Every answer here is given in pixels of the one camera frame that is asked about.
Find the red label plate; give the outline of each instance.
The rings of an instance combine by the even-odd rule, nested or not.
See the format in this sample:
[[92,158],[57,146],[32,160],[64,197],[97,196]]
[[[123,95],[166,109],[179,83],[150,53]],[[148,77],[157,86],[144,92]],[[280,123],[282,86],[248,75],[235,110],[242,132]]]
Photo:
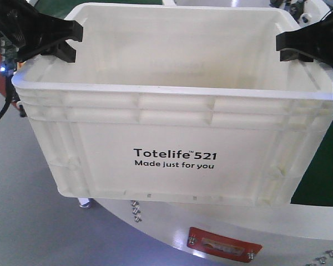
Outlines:
[[188,247],[217,257],[251,262],[262,245],[223,237],[195,227],[190,227]]

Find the black cable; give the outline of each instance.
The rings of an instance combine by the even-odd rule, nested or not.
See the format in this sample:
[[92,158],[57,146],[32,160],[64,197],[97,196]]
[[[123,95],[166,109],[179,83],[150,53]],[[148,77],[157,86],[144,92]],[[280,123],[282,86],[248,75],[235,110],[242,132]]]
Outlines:
[[12,102],[12,83],[11,83],[11,78],[12,76],[6,76],[5,77],[5,92],[6,92],[6,97],[5,97],[5,104],[3,108],[0,111],[0,119],[3,117],[3,115],[6,113],[7,109],[9,108],[11,102]]

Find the plastic crate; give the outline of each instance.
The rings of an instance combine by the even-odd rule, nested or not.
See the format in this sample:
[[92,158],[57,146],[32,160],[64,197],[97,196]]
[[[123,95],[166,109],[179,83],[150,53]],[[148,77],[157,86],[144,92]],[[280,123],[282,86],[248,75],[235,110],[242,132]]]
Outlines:
[[69,197],[290,202],[332,116],[318,63],[280,62],[275,8],[89,3],[76,63],[38,56],[14,76]]

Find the screw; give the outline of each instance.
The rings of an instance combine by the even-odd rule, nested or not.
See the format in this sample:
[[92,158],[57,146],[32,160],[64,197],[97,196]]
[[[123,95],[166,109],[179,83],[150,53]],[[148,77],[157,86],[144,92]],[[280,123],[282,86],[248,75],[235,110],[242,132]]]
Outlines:
[[304,23],[308,23],[308,22],[309,22],[309,19],[306,18],[305,16],[303,16],[303,17],[302,17],[302,21],[303,21]]
[[322,257],[319,257],[319,258],[316,258],[315,260],[318,260],[318,262],[320,264],[326,264],[326,257],[322,256]]
[[135,217],[134,217],[134,221],[135,221],[136,223],[139,223],[139,222],[142,221],[142,219],[140,218],[140,216],[135,216]]
[[256,254],[254,252],[249,252],[249,253],[247,253],[247,255],[248,255],[248,259],[253,260],[255,258]]
[[139,208],[133,208],[132,213],[133,213],[133,214],[138,214],[138,213],[140,213]]
[[194,245],[196,242],[197,242],[196,237],[189,237],[189,238],[188,238],[188,243],[189,243],[190,245]]
[[328,254],[329,257],[333,258],[333,249],[331,249],[331,250],[327,250],[327,251],[326,251],[326,254]]
[[131,205],[133,207],[139,206],[139,202],[138,201],[131,201]]

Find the green surface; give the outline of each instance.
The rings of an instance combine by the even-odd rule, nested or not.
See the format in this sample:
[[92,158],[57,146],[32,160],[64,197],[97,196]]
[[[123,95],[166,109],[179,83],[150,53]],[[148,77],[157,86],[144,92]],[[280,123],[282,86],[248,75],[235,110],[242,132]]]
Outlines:
[[34,6],[43,14],[56,18],[65,18],[77,5],[82,3],[121,3],[121,4],[163,4],[162,0],[112,0],[112,1],[84,1],[84,0],[39,0]]
[[333,206],[333,127],[328,129],[291,203]]
[[[76,5],[91,1],[39,0],[36,8],[44,14],[64,18]],[[94,1],[99,3],[162,4],[162,0]],[[333,129],[328,130],[299,184],[291,203],[333,206]]]

